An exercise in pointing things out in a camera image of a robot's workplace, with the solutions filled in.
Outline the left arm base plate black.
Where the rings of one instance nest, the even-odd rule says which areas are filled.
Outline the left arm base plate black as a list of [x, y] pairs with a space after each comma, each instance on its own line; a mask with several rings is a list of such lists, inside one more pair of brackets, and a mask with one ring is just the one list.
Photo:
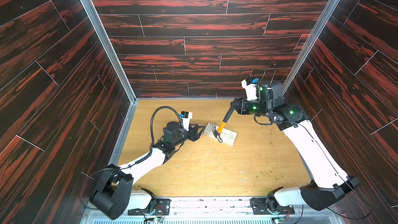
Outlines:
[[151, 200], [145, 208], [134, 208], [128, 210], [129, 216], [152, 215], [152, 216], [167, 216], [170, 213], [171, 199], [156, 198]]

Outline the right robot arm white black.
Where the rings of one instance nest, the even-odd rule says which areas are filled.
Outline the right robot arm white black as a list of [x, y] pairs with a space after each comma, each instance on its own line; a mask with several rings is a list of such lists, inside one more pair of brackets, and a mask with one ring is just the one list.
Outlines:
[[262, 84], [251, 77], [241, 82], [245, 98], [235, 98], [223, 122], [233, 112], [267, 117], [269, 125], [275, 124], [297, 149], [311, 182], [301, 187], [274, 189], [267, 195], [266, 205], [270, 213], [289, 205], [308, 205], [321, 211], [335, 204], [360, 184], [355, 176], [349, 176], [333, 159], [318, 137], [309, 116], [295, 103], [287, 103], [281, 82]]

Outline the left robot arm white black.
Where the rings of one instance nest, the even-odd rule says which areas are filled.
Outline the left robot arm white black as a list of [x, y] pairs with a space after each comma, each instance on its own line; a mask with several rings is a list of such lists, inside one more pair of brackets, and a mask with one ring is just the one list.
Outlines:
[[111, 220], [123, 212], [152, 214], [160, 210], [156, 195], [146, 188], [134, 190], [133, 185], [151, 170], [171, 159], [185, 141], [197, 141], [204, 125], [189, 124], [182, 128], [178, 122], [169, 122], [151, 152], [118, 167], [114, 164], [98, 171], [99, 178], [89, 194], [89, 202]]

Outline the white wooden block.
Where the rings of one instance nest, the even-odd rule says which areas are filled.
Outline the white wooden block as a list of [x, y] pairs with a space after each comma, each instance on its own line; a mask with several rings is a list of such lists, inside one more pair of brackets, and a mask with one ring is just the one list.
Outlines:
[[218, 125], [208, 123], [204, 130], [204, 135], [217, 140], [219, 143], [233, 146], [237, 137], [237, 133], [224, 128], [219, 135], [215, 136], [214, 131], [217, 132], [218, 128]]

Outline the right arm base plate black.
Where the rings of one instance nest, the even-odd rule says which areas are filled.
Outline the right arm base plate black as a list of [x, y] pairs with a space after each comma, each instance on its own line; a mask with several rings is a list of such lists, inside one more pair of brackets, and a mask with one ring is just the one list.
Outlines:
[[255, 215], [290, 215], [295, 214], [292, 206], [280, 206], [273, 198], [267, 197], [251, 198], [250, 206]]

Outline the claw hammer orange black handle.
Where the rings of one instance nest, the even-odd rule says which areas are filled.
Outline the claw hammer orange black handle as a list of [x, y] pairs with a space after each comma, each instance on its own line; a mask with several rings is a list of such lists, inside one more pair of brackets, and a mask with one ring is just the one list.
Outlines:
[[228, 120], [229, 120], [230, 117], [232, 116], [233, 112], [234, 112], [234, 107], [231, 106], [231, 107], [229, 108], [229, 110], [227, 111], [227, 113], [226, 113], [226, 115], [225, 115], [225, 117], [224, 117], [224, 119], [223, 119], [221, 125], [219, 126], [219, 128], [216, 128], [216, 125], [215, 125], [215, 124], [212, 125], [212, 129], [211, 129], [211, 130], [212, 130], [212, 133], [213, 133], [214, 137], [216, 138], [216, 140], [217, 140], [219, 143], [223, 143], [223, 140], [222, 140], [222, 138], [221, 138], [221, 133], [222, 133], [223, 129], [225, 128], [225, 126], [226, 126]]

